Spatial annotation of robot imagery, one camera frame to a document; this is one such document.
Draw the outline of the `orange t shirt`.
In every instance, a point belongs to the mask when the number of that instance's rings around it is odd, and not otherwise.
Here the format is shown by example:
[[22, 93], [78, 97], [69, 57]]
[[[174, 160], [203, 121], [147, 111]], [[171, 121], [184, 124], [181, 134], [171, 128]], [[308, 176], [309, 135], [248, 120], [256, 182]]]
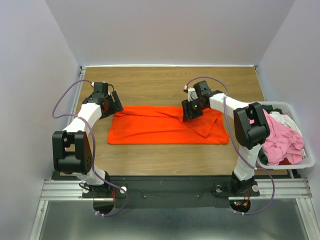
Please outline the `orange t shirt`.
[[107, 142], [111, 145], [225, 145], [230, 137], [223, 115], [205, 109], [203, 115], [183, 122], [178, 106], [125, 106], [113, 116]]

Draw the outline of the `aluminium frame rail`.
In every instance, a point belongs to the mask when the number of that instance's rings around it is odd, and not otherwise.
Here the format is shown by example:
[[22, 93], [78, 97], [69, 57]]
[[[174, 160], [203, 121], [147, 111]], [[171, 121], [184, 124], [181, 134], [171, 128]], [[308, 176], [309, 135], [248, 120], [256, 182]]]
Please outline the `aluminium frame rail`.
[[[111, 201], [109, 198], [83, 197], [77, 180], [46, 180], [40, 194], [41, 201]], [[273, 185], [269, 179], [258, 179], [259, 196], [250, 195], [251, 200], [266, 200], [272, 197]], [[313, 197], [309, 181], [305, 178], [275, 179], [274, 199], [310, 199]]]

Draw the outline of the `pink t shirt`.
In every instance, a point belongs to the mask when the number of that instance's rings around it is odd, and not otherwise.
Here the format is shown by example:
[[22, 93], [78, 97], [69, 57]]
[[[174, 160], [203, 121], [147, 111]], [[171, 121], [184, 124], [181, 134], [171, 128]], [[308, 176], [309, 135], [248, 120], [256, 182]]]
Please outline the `pink t shirt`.
[[300, 163], [303, 159], [302, 148], [305, 145], [303, 136], [277, 122], [265, 110], [263, 112], [270, 134], [259, 151], [258, 157], [261, 163], [267, 166], [296, 165]]

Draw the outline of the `dark green garment in basket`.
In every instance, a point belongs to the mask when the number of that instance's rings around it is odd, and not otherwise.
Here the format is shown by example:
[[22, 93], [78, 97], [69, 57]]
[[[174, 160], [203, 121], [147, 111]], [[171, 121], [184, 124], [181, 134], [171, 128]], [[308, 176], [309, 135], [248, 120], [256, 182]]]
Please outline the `dark green garment in basket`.
[[262, 108], [268, 113], [277, 112], [279, 114], [283, 114], [283, 111], [280, 108], [274, 108], [272, 105], [262, 105]]

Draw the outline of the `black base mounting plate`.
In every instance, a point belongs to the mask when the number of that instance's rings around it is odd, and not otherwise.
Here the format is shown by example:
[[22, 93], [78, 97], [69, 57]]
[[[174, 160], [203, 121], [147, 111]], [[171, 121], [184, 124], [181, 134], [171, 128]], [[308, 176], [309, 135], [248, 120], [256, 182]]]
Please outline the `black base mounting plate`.
[[82, 197], [102, 213], [120, 209], [233, 208], [247, 212], [260, 196], [258, 183], [230, 175], [111, 176], [98, 186], [81, 183]]

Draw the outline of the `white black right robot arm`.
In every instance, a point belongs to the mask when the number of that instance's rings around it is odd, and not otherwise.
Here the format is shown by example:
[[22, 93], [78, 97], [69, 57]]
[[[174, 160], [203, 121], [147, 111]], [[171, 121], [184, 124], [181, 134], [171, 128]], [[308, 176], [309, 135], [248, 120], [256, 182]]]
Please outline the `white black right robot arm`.
[[226, 119], [233, 119], [235, 137], [230, 135], [230, 139], [238, 157], [230, 189], [233, 194], [242, 195], [255, 184], [258, 153], [270, 135], [262, 105], [236, 100], [219, 90], [200, 92], [190, 87], [184, 92], [187, 93], [187, 100], [181, 102], [184, 122], [203, 116], [205, 109], [220, 111]]

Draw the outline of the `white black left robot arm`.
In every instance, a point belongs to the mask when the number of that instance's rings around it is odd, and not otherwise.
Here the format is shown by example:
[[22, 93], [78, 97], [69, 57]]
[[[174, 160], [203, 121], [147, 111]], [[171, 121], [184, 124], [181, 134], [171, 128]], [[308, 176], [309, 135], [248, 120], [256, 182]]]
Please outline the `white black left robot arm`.
[[100, 197], [111, 189], [124, 188], [111, 183], [109, 174], [95, 166], [96, 139], [93, 126], [96, 121], [121, 112], [123, 106], [117, 92], [94, 92], [81, 105], [80, 111], [63, 130], [52, 135], [53, 165], [60, 173], [77, 177], [83, 187], [94, 188]]

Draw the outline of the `white garment in basket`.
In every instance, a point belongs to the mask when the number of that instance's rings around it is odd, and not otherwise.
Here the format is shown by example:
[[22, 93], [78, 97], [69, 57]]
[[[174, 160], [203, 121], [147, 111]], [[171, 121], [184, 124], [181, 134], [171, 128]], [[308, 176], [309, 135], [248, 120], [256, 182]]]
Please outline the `white garment in basket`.
[[272, 111], [269, 115], [273, 117], [280, 124], [293, 129], [294, 131], [296, 131], [302, 136], [302, 132], [297, 126], [297, 124], [287, 114], [281, 114], [277, 111]]

